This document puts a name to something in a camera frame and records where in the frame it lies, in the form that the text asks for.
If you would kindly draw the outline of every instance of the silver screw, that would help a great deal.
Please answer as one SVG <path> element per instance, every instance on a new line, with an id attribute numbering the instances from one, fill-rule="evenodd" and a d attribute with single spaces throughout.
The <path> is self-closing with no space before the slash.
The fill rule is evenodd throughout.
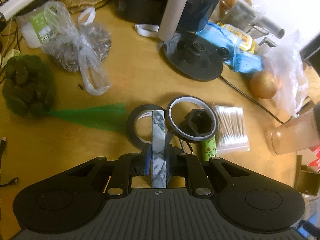
<path id="1" fill-rule="evenodd" d="M 211 193 L 211 190 L 206 187 L 200 187 L 196 189 L 196 193 L 200 196 L 207 196 Z"/>
<path id="2" fill-rule="evenodd" d="M 112 187 L 108 189 L 108 194 L 112 196 L 119 196 L 123 193 L 123 190 L 119 187 Z"/>

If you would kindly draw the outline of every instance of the roll of tape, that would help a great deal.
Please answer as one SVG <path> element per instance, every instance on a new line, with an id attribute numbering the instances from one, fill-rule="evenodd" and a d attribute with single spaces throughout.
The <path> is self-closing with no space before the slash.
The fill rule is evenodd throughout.
<path id="1" fill-rule="evenodd" d="M 160 106 L 157 105 L 142 105 L 135 108 L 128 117 L 127 120 L 127 136 L 129 141 L 138 149 L 142 150 L 147 144 L 151 144 L 150 141 L 146 141 L 141 136 L 137 134 L 136 131 L 136 123 L 139 119 L 146 117 L 146 116 L 152 116 L 153 110 L 162 110 L 164 111 L 164 114 L 166 115 L 165 109 L 163 109 Z M 166 136 L 165 136 L 165 142 L 166 144 L 169 144 L 171 139 L 173 137 L 173 134 L 167 130 Z"/>
<path id="2" fill-rule="evenodd" d="M 172 119 L 172 115 L 171 115 L 172 108 L 176 104 L 182 103 L 182 102 L 194 103 L 206 111 L 206 113 L 209 115 L 212 122 L 214 123 L 210 134 L 208 134 L 206 136 L 202 136 L 202 137 L 195 137 L 195 136 L 192 136 L 192 135 L 189 135 L 189 134 L 183 132 L 178 127 L 178 125 L 174 123 L 174 121 Z M 170 132 L 172 132 L 179 139 L 182 139 L 182 140 L 184 140 L 186 142 L 190 142 L 190 143 L 202 142 L 202 141 L 208 140 L 209 138 L 213 137 L 213 135 L 215 134 L 215 132 L 218 128 L 218 119 L 217 119 L 215 112 L 211 109 L 211 107 L 206 102 L 204 102 L 203 100 L 201 100 L 199 98 L 193 97 L 193 96 L 180 96 L 180 97 L 174 98 L 168 105 L 166 117 L 165 117 L 165 122 L 166 122 L 167 128 Z"/>

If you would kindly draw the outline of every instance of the onion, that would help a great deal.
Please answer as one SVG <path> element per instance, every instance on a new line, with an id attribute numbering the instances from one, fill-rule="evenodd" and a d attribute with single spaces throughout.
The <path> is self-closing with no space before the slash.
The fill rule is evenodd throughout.
<path id="1" fill-rule="evenodd" d="M 268 71 L 255 73 L 250 80 L 251 93 L 262 99 L 272 98 L 279 88 L 278 80 Z"/>

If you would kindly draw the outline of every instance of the crosshair symbol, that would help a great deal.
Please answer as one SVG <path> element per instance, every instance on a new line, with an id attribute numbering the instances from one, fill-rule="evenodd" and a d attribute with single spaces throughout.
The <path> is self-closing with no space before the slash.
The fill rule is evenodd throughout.
<path id="1" fill-rule="evenodd" d="M 164 194 L 164 192 L 162 192 L 162 191 L 158 190 L 158 191 L 156 191 L 156 192 L 155 192 L 155 194 L 156 194 L 157 196 L 159 196 L 159 197 L 160 197 L 161 195 L 163 195 L 163 194 Z"/>

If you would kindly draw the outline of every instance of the green label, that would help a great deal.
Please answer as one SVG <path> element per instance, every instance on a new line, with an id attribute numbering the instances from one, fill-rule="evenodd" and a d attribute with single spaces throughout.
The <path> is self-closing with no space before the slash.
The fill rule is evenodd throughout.
<path id="1" fill-rule="evenodd" d="M 49 41 L 54 36 L 54 31 L 50 28 L 50 26 L 44 18 L 44 12 L 41 12 L 36 16 L 30 17 L 30 22 L 41 44 Z"/>

